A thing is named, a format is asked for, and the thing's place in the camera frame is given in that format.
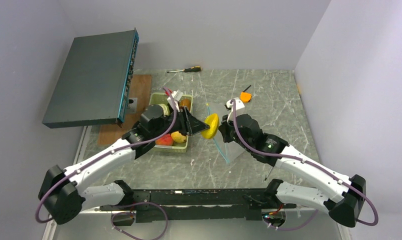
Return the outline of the yellow pepper slice toy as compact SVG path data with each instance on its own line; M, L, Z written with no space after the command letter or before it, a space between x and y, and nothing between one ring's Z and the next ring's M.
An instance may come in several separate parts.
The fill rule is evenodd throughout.
M209 129L203 130L201 132L201 136L204 139L213 139L217 134L219 127L219 115L217 113L210 114L205 120L204 123L208 125Z

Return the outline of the yellow lemon toy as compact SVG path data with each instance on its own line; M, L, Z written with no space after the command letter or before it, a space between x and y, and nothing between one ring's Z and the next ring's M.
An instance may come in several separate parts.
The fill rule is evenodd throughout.
M187 142L187 136L181 134L179 131L172 132L170 136L172 140L177 144L183 144Z

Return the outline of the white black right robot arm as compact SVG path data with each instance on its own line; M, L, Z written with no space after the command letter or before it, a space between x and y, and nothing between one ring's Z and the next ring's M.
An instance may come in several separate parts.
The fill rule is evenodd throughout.
M286 140L261 130L248 114L237 116L237 124L220 118L218 127L223 142L236 143L258 162L284 169L311 184L296 186L273 179L267 186L264 200L271 207L297 204L327 213L335 222L353 228L366 201L366 179L333 171L298 151Z

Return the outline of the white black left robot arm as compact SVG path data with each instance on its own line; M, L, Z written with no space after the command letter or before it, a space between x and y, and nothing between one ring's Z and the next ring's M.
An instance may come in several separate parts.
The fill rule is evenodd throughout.
M179 132L191 136L210 129L186 107L173 109L168 106L168 109L170 115L165 115L159 104L150 105L132 129L108 148L75 165L51 167L39 190L36 221L44 222L39 216L42 207L59 225L94 207L111 205L120 210L128 209L135 202L134 191L123 180L101 186L92 184L115 168L149 152L156 145L155 141L166 134Z

